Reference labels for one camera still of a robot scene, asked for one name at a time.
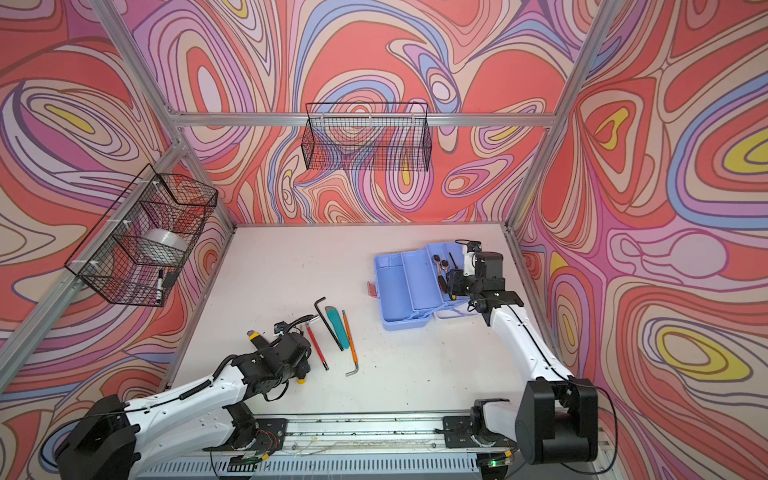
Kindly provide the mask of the red handled screwdriver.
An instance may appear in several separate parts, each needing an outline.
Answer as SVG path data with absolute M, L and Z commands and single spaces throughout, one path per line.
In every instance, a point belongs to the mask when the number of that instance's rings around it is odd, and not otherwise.
M 329 371 L 330 370 L 329 365 L 328 365 L 328 363 L 327 363 L 327 361 L 326 361 L 326 359 L 325 359 L 325 357 L 323 355 L 323 352 L 322 352 L 322 350 L 321 350 L 321 348 L 320 348 L 320 346 L 319 346 L 319 344 L 317 342 L 317 339 L 316 339 L 316 337 L 315 337 L 315 335 L 314 335 L 314 333 L 312 331 L 310 323 L 307 323 L 305 325 L 306 326 L 304 327 L 304 329 L 305 329 L 306 333 L 308 334 L 308 336 L 310 338 L 310 341 L 311 341 L 312 347 L 314 349 L 314 352 L 317 354 L 318 359 L 321 362 L 321 365 L 323 366 L 324 370 L 325 371 Z

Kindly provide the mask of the white and blue tool box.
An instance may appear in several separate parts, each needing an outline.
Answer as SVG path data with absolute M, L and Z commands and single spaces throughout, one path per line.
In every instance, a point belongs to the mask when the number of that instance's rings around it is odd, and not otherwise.
M 418 250 L 378 255 L 373 260 L 376 297 L 385 330 L 425 326 L 430 320 L 468 317 L 466 297 L 441 293 L 435 254 L 463 270 L 465 248 L 456 242 L 428 244 Z

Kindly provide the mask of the black hex key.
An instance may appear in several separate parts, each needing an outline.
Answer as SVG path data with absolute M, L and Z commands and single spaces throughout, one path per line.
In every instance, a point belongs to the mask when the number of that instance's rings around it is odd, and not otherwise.
M 323 324 L 324 324 L 324 326 L 325 326 L 326 330 L 328 331 L 329 335 L 330 335 L 330 336 L 332 337 L 332 339 L 334 340 L 334 342 L 335 342 L 335 344 L 337 345 L 338 349 L 339 349 L 340 351 L 342 351 L 342 352 L 343 352 L 343 351 L 344 351 L 344 348 L 343 348 L 343 346 L 342 346 L 341 342 L 339 341 L 339 339 L 338 339 L 338 337 L 337 337 L 337 335 L 336 335 L 336 333 L 335 333 L 335 330 L 334 330 L 334 329 L 333 329 L 333 327 L 331 326 L 331 324 L 330 324 L 329 320 L 326 318 L 326 316 L 325 316 L 325 314 L 324 314 L 324 311 L 321 309 L 321 305 L 320 305 L 320 304 L 321 304 L 323 301 L 325 301 L 325 300 L 326 300 L 326 297 L 325 297 L 325 296 L 323 296 L 323 297 L 320 297 L 319 299 L 317 299 L 317 300 L 314 302 L 314 304 L 313 304 L 313 306 L 314 306 L 314 309 L 315 309 L 316 313 L 318 314 L 318 316 L 320 317 L 320 319 L 322 320 L 322 322 L 323 322 Z

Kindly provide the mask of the teal utility knife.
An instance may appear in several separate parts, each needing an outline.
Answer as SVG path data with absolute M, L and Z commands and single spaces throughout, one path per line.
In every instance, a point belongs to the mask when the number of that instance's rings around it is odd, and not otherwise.
M 349 344 L 346 328 L 342 320 L 340 311 L 333 306 L 326 306 L 325 313 L 333 327 L 334 333 L 336 335 L 336 338 L 339 341 L 341 349 L 342 350 L 348 349 L 350 344 Z

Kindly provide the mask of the orange handled screwdriver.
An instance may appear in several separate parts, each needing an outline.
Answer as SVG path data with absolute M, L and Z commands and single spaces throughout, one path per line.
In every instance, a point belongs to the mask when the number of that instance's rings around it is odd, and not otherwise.
M 353 364 L 354 364 L 355 361 L 357 361 L 359 363 L 357 352 L 356 352 L 356 348 L 355 348 L 355 344 L 354 344 L 354 339 L 353 339 L 353 336 L 352 336 L 352 333 L 351 333 L 351 328 L 350 328 L 349 320 L 348 320 L 348 317 L 347 317 L 347 314 L 346 314 L 345 310 L 342 310 L 342 319 L 343 319 L 343 324 L 344 324 L 344 327 L 345 327 L 345 332 L 346 332 L 346 336 L 347 336 L 348 343 L 349 343 L 349 348 L 350 348 Z

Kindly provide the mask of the black red ratchet wrench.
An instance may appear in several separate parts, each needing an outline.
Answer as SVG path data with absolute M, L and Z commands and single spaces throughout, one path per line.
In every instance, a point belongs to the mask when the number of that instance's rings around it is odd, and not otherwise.
M 433 260 L 437 268 L 437 281 L 438 286 L 442 294 L 447 295 L 449 293 L 448 284 L 446 281 L 445 273 L 447 272 L 448 263 L 443 260 L 439 255 L 435 254 Z

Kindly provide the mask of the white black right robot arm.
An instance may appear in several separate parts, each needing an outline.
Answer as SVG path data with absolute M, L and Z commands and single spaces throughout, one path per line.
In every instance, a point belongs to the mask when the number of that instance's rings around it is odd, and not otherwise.
M 594 461 L 597 388 L 573 377 L 532 326 L 522 298 L 506 288 L 503 256 L 468 244 L 463 267 L 449 272 L 447 285 L 452 295 L 466 297 L 469 309 L 498 335 L 525 381 L 518 400 L 475 402 L 473 435 L 485 442 L 497 436 L 513 441 L 531 465 Z

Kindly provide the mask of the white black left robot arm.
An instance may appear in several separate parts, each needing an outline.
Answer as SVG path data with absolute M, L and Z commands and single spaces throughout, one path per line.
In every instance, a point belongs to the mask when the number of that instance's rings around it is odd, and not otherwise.
M 254 334 L 254 351 L 225 357 L 214 372 L 172 390 L 122 401 L 95 402 L 54 450 L 63 479 L 134 479 L 186 454 L 216 448 L 248 450 L 279 442 L 258 425 L 246 402 L 267 398 L 310 372 L 312 345 L 299 332 L 268 341 Z

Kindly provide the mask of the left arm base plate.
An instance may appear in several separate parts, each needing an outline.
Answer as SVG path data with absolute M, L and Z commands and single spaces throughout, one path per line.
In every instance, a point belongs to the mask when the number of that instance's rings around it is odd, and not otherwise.
M 222 448 L 231 451 L 275 453 L 283 448 L 288 420 L 267 417 L 235 424 L 234 431 Z

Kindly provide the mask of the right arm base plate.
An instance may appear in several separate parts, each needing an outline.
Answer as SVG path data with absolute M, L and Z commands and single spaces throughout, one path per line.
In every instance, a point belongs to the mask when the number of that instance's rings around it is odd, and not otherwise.
M 442 425 L 435 428 L 434 433 L 442 436 L 445 446 L 452 449 L 509 449 L 516 446 L 513 440 L 476 425 L 470 415 L 444 416 Z

